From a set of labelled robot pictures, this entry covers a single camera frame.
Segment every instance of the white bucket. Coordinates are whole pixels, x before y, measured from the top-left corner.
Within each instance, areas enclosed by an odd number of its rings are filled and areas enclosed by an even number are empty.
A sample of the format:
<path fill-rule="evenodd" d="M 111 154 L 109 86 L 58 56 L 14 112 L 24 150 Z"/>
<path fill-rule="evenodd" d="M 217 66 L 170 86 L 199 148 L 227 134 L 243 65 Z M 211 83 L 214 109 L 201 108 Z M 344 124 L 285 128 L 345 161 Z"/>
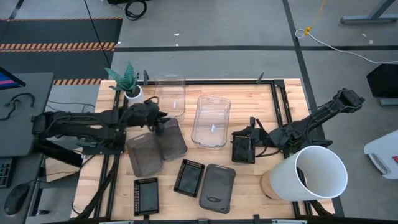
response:
<path fill-rule="evenodd" d="M 297 174 L 300 168 L 307 183 L 301 183 Z M 291 202 L 335 198 L 341 195 L 348 181 L 347 170 L 341 159 L 327 148 L 309 146 L 277 164 L 268 172 L 269 181 L 262 181 L 262 189 L 273 199 Z M 268 183 L 272 193 L 267 194 Z"/>

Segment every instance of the computer monitor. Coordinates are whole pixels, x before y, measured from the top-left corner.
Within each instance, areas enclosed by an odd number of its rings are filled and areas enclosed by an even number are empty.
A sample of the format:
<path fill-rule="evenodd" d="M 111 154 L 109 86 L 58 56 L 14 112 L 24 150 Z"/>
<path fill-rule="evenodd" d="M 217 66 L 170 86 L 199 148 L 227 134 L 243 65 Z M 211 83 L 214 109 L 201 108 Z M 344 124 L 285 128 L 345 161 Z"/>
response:
<path fill-rule="evenodd" d="M 18 88 L 25 85 L 26 84 L 22 80 L 15 77 L 4 68 L 0 67 L 0 90 Z"/>

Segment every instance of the wooden base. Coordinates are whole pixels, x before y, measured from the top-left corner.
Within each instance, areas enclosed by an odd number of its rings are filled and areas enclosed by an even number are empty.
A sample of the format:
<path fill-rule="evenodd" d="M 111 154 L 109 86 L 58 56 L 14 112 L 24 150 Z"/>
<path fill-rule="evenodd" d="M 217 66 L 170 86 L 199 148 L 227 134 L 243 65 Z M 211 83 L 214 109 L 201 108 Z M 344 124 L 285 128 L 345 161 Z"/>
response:
<path fill-rule="evenodd" d="M 267 196 L 269 199 L 274 199 L 274 200 L 282 200 L 272 189 L 271 187 L 271 183 L 269 181 L 269 174 L 271 173 L 271 171 L 267 171 L 265 172 L 262 176 L 261 176 L 261 180 L 260 180 L 260 187 L 261 187 L 261 191 L 262 193 Z"/>

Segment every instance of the desk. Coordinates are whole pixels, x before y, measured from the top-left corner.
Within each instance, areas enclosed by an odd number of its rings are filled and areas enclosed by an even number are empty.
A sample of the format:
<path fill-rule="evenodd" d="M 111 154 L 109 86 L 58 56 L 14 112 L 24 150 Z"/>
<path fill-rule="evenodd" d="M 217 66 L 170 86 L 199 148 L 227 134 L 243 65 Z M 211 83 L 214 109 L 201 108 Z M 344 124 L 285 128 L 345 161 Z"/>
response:
<path fill-rule="evenodd" d="M 305 101 L 302 84 L 299 79 L 284 80 L 287 98 L 293 120 L 299 120 L 308 116 L 308 107 Z M 109 86 L 115 85 L 114 81 L 102 81 L 99 88 L 95 112 L 102 112 L 112 108 L 114 91 Z M 144 86 L 145 98 L 154 94 L 154 86 Z M 267 131 L 278 127 L 275 116 L 274 101 L 272 99 L 270 85 L 187 85 L 186 107 L 184 119 L 180 122 L 185 143 L 188 146 L 187 155 L 184 157 L 193 161 L 208 165 L 211 163 L 233 168 L 236 178 L 231 199 L 231 211 L 224 215 L 211 212 L 199 207 L 199 197 L 191 198 L 173 191 L 178 170 L 182 158 L 171 162 L 164 162 L 161 172 L 154 175 L 159 178 L 159 204 L 160 213 L 151 215 L 151 220 L 197 220 L 197 219 L 253 219 L 253 214 L 259 214 L 261 218 L 294 218 L 291 202 L 271 200 L 264 196 L 260 189 L 261 175 L 272 169 L 282 161 L 283 155 L 277 154 L 270 157 L 256 159 L 256 164 L 237 164 L 231 161 L 231 133 L 239 131 L 249 125 L 249 117 L 259 118 Z M 278 91 L 279 104 L 282 105 L 282 95 Z M 213 95 L 228 98 L 231 101 L 229 115 L 228 142 L 219 151 L 198 148 L 191 140 L 193 120 L 197 107 L 197 99 L 201 95 Z M 283 122 L 286 116 L 282 110 Z M 147 131 L 147 128 L 127 128 L 127 139 Z M 263 148 L 257 148 L 256 154 Z M 74 199 L 75 209 L 80 212 L 89 203 L 98 189 L 103 156 L 96 156 L 87 163 L 78 181 L 78 187 Z M 142 220 L 143 217 L 134 216 L 134 180 L 136 177 L 132 171 L 130 158 L 127 153 L 120 157 L 112 220 Z M 100 216 L 105 216 L 108 191 L 105 192 Z M 331 213 L 334 213 L 331 200 L 321 202 Z M 303 203 L 300 203 L 301 213 L 304 214 Z"/>
<path fill-rule="evenodd" d="M 14 88 L 8 90 L 0 90 L 0 106 L 8 102 L 13 96 L 19 93 L 29 92 L 35 96 L 35 105 L 30 107 L 30 98 L 28 96 L 21 96 L 15 112 L 7 121 L 0 121 L 0 142 L 1 142 L 1 156 L 15 156 L 17 154 L 24 156 L 16 159 L 14 168 L 14 175 L 11 180 L 11 186 L 7 189 L 0 189 L 0 220 L 2 223 L 18 224 L 25 223 L 28 213 L 34 209 L 35 201 L 32 197 L 35 194 L 35 188 L 38 187 L 36 182 L 30 183 L 29 193 L 21 210 L 13 215 L 4 213 L 4 203 L 10 191 L 19 184 L 24 184 L 30 180 L 37 178 L 42 165 L 43 154 L 33 153 L 34 137 L 32 132 L 31 116 L 36 116 L 44 112 L 47 99 L 49 97 L 53 74 L 52 73 L 26 73 L 15 74 L 15 76 L 26 83 L 26 87 Z M 0 116 L 3 117 L 8 114 L 9 108 L 1 108 Z"/>

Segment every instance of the yellow cable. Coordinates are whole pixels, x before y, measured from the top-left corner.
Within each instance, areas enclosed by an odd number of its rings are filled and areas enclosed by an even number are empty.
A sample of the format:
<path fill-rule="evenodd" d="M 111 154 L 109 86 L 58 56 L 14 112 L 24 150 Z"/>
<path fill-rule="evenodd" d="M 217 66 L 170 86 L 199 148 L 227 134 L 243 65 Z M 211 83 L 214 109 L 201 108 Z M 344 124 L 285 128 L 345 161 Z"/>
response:
<path fill-rule="evenodd" d="M 304 35 L 308 35 L 308 34 L 310 33 L 310 31 L 312 30 L 312 27 L 315 25 L 315 23 L 317 23 L 317 21 L 319 20 L 319 18 L 320 18 L 321 15 L 322 15 L 322 10 L 323 10 L 323 7 L 325 6 L 325 4 L 326 4 L 326 0 L 323 0 L 323 3 L 322 3 L 322 5 L 321 5 L 321 8 L 319 8 L 319 10 L 318 10 L 318 15 L 317 15 L 316 18 L 312 21 L 312 25 L 310 25 L 309 27 L 306 27 L 306 28 L 304 29 Z"/>

